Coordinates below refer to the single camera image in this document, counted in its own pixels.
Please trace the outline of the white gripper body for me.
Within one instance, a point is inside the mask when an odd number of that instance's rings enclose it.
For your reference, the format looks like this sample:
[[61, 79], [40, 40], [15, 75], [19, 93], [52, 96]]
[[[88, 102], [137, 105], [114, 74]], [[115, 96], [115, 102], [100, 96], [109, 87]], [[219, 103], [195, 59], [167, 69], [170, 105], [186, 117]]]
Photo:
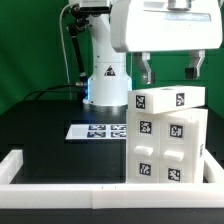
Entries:
[[170, 9], [172, 0], [118, 0], [112, 7], [110, 35], [117, 52], [217, 49], [222, 19], [217, 0], [190, 0]]

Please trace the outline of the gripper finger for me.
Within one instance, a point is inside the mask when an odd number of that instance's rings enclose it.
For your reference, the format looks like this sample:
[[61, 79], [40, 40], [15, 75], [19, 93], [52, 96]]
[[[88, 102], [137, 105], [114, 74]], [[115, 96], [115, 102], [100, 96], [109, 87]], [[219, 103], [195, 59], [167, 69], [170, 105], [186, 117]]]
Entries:
[[204, 50], [191, 50], [189, 52], [190, 63], [189, 66], [185, 69], [185, 78], [187, 80], [195, 80], [200, 77], [200, 68], [205, 59]]
[[155, 72], [150, 68], [150, 54], [148, 52], [137, 52], [134, 54], [136, 66], [140, 72], [143, 84], [153, 84], [155, 82]]

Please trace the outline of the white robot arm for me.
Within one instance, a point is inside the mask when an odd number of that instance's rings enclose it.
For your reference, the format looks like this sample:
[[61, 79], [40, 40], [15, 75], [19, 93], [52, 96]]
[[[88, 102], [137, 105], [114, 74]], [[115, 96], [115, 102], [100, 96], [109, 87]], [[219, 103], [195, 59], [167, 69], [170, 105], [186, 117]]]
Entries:
[[87, 80], [87, 108], [121, 109], [132, 89], [126, 55], [132, 53], [142, 81], [151, 84], [155, 73], [152, 52], [188, 51], [185, 77], [196, 79], [207, 49], [222, 42], [222, 19], [217, 0], [68, 0], [76, 18], [75, 31], [90, 31], [93, 73]]

